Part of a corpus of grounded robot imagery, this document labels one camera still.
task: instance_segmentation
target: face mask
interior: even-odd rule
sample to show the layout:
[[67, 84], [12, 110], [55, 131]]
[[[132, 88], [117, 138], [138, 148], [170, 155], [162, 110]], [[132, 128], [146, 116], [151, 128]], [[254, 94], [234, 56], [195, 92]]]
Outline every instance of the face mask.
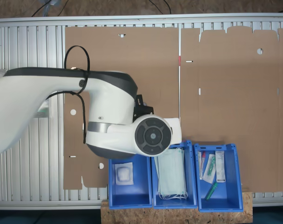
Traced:
[[158, 175], [158, 192], [161, 199], [186, 199], [184, 173], [184, 151], [181, 148], [168, 149], [161, 156], [155, 157]]

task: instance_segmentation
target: blue plastic bin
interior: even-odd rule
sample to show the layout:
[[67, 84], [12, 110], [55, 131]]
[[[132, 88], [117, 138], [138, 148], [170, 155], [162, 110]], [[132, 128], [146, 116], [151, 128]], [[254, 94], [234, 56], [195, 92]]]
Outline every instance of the blue plastic bin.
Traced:
[[170, 148], [181, 147], [184, 152], [184, 171], [186, 179], [186, 188], [188, 198], [163, 200], [158, 193], [158, 175], [156, 171], [155, 159], [152, 157], [152, 195], [154, 209], [195, 209], [197, 208], [196, 200], [196, 183], [193, 164], [193, 153], [191, 141], [182, 142], [177, 145], [171, 145]]
[[[133, 163], [133, 185], [116, 185], [114, 164]], [[150, 158], [135, 155], [124, 160], [109, 160], [109, 208], [133, 209], [152, 207]]]
[[[222, 146], [202, 146], [195, 144], [193, 146], [194, 157], [196, 158], [196, 184], [198, 196], [198, 210], [200, 212], [242, 212], [243, 197], [239, 172], [238, 154], [235, 144]], [[203, 173], [207, 166], [209, 154], [215, 154], [215, 151], [224, 151], [224, 168], [226, 182], [218, 183], [218, 187], [211, 198], [206, 201], [205, 197], [211, 189], [212, 184], [200, 180], [198, 152], [205, 151], [206, 158], [203, 164]]]

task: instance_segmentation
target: cardboard sheet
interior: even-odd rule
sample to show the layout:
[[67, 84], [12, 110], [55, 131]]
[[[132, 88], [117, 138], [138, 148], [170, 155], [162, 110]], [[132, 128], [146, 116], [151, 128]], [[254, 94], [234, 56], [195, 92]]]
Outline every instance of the cardboard sheet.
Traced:
[[183, 138], [235, 143], [243, 186], [283, 191], [283, 37], [250, 27], [199, 34], [181, 31]]
[[[91, 70], [128, 73], [138, 86], [138, 94], [153, 106], [155, 114], [163, 118], [179, 117], [177, 28], [69, 27], [65, 36], [65, 49], [80, 45], [87, 50]], [[80, 48], [72, 49], [67, 67], [86, 69], [86, 56]], [[82, 117], [75, 124], [66, 110], [74, 107], [71, 98], [80, 105], [76, 114], [82, 114], [80, 100], [66, 95], [64, 115], [70, 119], [64, 119], [64, 189], [81, 189], [81, 176], [85, 187], [103, 187], [102, 184], [107, 184], [107, 170], [102, 174], [97, 169], [99, 157], [82, 143]]]

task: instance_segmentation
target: metal frame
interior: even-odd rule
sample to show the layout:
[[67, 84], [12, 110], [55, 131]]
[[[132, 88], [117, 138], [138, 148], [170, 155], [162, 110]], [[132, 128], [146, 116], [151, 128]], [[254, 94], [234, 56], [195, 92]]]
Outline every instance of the metal frame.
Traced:
[[[0, 19], [0, 69], [62, 68], [66, 26], [283, 28], [283, 14], [182, 14]], [[49, 101], [50, 117], [33, 119], [22, 139], [0, 155], [0, 209], [98, 209], [107, 188], [63, 190], [62, 95]], [[283, 205], [283, 192], [253, 193], [253, 206]]]

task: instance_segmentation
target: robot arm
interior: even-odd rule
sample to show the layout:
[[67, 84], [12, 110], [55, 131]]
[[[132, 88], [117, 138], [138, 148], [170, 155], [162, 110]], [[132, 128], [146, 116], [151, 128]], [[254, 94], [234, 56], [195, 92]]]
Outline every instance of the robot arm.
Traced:
[[[128, 74], [90, 71], [88, 75], [85, 91], [90, 94], [90, 114], [86, 144], [95, 154], [106, 158], [155, 156], [181, 141], [180, 128], [173, 133], [169, 123], [158, 116], [145, 115], [132, 122], [137, 86]], [[0, 78], [0, 153], [20, 139], [51, 93], [79, 91], [82, 81], [80, 70], [9, 70]], [[178, 136], [176, 142], [172, 141], [173, 134]]]

